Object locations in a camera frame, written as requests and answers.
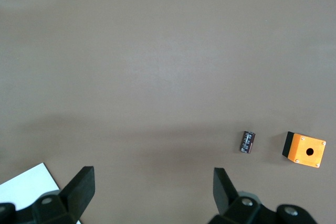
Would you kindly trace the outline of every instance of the cylindrical capacitor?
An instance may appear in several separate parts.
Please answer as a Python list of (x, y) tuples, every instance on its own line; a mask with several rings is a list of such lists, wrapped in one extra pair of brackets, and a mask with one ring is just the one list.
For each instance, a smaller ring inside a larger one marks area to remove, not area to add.
[(244, 153), (251, 153), (255, 133), (252, 131), (244, 131), (242, 144), (240, 145), (240, 151)]

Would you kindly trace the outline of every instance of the orange and black box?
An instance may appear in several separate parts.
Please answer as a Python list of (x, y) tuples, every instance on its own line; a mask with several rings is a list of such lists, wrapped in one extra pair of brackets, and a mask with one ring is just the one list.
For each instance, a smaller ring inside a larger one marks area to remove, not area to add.
[(319, 168), (325, 145), (324, 140), (288, 132), (282, 154), (295, 163)]

